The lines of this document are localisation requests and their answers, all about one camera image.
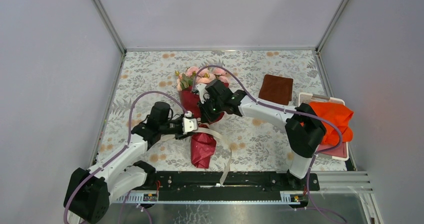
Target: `brown cloth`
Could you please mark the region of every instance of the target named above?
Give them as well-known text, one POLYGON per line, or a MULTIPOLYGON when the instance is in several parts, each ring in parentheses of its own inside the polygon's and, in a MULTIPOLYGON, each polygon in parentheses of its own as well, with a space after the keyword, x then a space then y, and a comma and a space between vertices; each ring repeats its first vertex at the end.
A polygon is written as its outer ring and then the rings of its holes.
POLYGON ((259 98, 277 104, 288 105, 292 99, 293 79, 265 75, 259 98))

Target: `orange bag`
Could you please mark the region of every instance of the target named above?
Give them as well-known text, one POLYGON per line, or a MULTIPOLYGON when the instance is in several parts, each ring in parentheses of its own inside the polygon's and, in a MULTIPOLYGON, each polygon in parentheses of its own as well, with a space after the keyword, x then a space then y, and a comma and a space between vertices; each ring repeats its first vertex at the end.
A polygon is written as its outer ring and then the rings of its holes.
MULTIPOLYGON (((315 111, 317 116, 328 120, 340 129, 343 137, 343 142, 348 142, 353 139, 354 134, 348 126, 349 121, 354 115, 352 110, 342 104, 336 104, 331 102, 310 102, 309 105, 315 111)), ((336 130, 334 130, 334 128, 332 128, 325 122, 323 122, 323 124, 327 129, 327 133, 322 139, 322 144, 328 144, 333 146, 337 145, 337 143, 339 142, 339 136, 337 135, 336 130)))

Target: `pink flower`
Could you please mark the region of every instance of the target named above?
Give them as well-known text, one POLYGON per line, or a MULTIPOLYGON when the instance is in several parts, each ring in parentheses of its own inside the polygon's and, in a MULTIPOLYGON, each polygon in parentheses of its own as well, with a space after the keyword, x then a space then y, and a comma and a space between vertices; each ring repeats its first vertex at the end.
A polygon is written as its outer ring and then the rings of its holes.
POLYGON ((198 67, 195 67, 195 66, 193 66, 193 67, 190 67, 188 70, 187 70, 187 72, 185 73, 185 75, 187 75, 187 77, 190 77, 192 74, 193 74, 193 72, 196 72, 197 73, 197 71, 199 70, 199 68, 198 67))
POLYGON ((230 83, 230 80, 225 76, 220 76, 218 79, 221 80, 224 83, 230 83))
POLYGON ((176 84, 176 85, 177 85, 177 86, 176 86, 176 90, 178 90, 178 91, 183 90, 183 89, 181 88, 181 81, 180 81, 180 79, 177 79, 177 80, 176 80, 176 83, 177 83, 177 84, 176 84))
POLYGON ((209 73, 209 70, 207 68, 200 71, 199 76, 203 77, 203 76, 205 76, 206 73, 209 73))
POLYGON ((208 78, 198 78, 196 83, 198 84, 209 84, 212 80, 208 78))
POLYGON ((214 68, 212 70, 212 73, 215 74, 215 75, 225 75, 226 74, 225 70, 220 69, 220 68, 214 68))
POLYGON ((208 73, 208 75, 209 75, 209 79, 210 79, 211 81, 217 78, 217 77, 216 77, 214 74, 212 74, 212 73, 208 73))

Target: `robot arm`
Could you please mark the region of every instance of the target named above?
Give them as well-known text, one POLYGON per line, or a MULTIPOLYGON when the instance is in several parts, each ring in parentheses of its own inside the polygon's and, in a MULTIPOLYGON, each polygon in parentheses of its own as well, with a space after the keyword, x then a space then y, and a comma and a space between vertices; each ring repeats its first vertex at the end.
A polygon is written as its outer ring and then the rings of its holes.
MULTIPOLYGON (((297 187, 304 184, 302 181, 304 181, 312 156, 321 143, 326 129, 320 121, 289 112, 296 110, 315 115, 309 105, 284 106, 265 100, 260 100, 260 102, 265 103, 268 107, 259 105, 251 100, 244 91, 237 90, 233 93, 218 80, 207 85, 198 84, 196 89, 200 96, 198 106, 203 123, 211 123, 222 112, 226 112, 227 114, 258 118, 280 129, 285 129, 294 153, 294 159, 287 173, 288 181, 290 185, 297 187)), ((74 171, 63 205, 66 206, 77 186, 99 168, 101 171, 90 178, 76 193, 69 207, 70 211, 90 223, 98 222, 106 213, 110 203, 124 193, 144 185, 145 182, 152 185, 148 176, 150 173, 154 173, 155 169, 146 163, 133 164, 136 158, 157 143, 162 135, 173 134, 175 139, 183 139, 194 134, 194 131, 198 129, 197 120, 190 112, 172 120, 169 119, 170 109, 169 104, 156 102, 150 115, 147 116, 146 122, 143 121, 132 129, 129 144, 117 148, 105 158, 105 161, 100 161, 87 170, 78 168, 74 171), (122 150, 119 157, 109 161, 112 156, 122 150)))
POLYGON ((294 153, 288 172, 297 179, 305 177, 312 157, 326 133, 326 128, 318 120, 288 113, 286 110, 316 115, 309 105, 301 104, 299 107, 294 107, 260 100, 269 106, 265 107, 250 99, 245 91, 237 90, 233 93, 218 80, 213 80, 207 85, 197 84, 196 88, 200 96, 202 122, 213 122, 222 111, 225 111, 227 114, 257 118, 282 130, 285 129, 294 153))
POLYGON ((148 179, 146 172, 152 174, 155 169, 144 162, 134 163, 135 160, 157 143, 163 135, 174 134, 176 139, 181 139, 198 129, 197 121, 190 112, 170 120, 170 109, 169 104, 156 102, 147 121, 139 123, 132 129, 130 143, 123 144, 87 170, 82 168, 75 170, 71 175, 63 206, 66 206, 77 186, 99 168, 101 170, 82 186, 69 206, 70 211, 89 223, 98 222, 113 200, 129 190, 144 185, 148 179), (109 161, 119 152, 122 153, 116 159, 109 161))

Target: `gray wall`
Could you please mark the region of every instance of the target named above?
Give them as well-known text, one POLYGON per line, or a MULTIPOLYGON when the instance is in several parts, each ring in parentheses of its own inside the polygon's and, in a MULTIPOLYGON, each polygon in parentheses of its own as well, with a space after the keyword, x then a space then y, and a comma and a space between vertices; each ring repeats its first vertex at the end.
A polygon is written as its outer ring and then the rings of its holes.
POLYGON ((424 0, 351 0, 322 57, 386 223, 422 223, 424 0))
POLYGON ((91 0, 0 0, 0 223, 62 221, 119 59, 91 0))
POLYGON ((102 0, 127 48, 311 47, 341 0, 102 0))

